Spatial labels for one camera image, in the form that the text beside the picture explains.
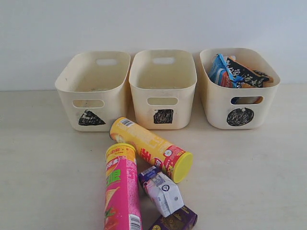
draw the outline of white wall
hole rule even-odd
[[[307,82],[305,0],[0,0],[0,91],[54,89],[88,50],[249,47]]]

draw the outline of purple box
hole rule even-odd
[[[166,218],[160,216],[148,230],[191,230],[196,222],[197,214],[183,206]]]

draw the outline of white table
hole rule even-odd
[[[306,91],[281,85],[254,130],[210,126],[196,96],[186,128],[154,131],[194,153],[179,184],[199,215],[194,230],[307,229]],[[56,91],[0,92],[0,230],[102,230],[113,143],[108,133],[73,130]],[[159,214],[140,197],[148,230]]]

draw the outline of white plastic bin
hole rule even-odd
[[[76,55],[55,82],[66,114],[78,131],[109,131],[127,115],[130,55],[95,51]]]
[[[190,120],[197,82],[192,54],[145,50],[132,63],[129,78],[137,122],[147,129],[180,129]]]
[[[234,55],[236,61],[262,71],[273,78],[267,88],[229,89],[213,83],[208,74],[212,59],[216,54]],[[204,50],[200,54],[202,67],[200,77],[201,100],[208,122],[220,129],[251,129],[259,127],[265,121],[270,105],[274,99],[280,78],[260,54],[245,48],[221,48]],[[259,104],[232,104],[234,97],[262,96]]]

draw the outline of pringles can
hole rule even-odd
[[[118,143],[133,145],[137,153],[151,165],[160,168],[175,183],[182,181],[193,164],[193,155],[125,117],[118,118],[110,129]]]
[[[129,144],[106,151],[104,230],[142,230],[135,148]]]

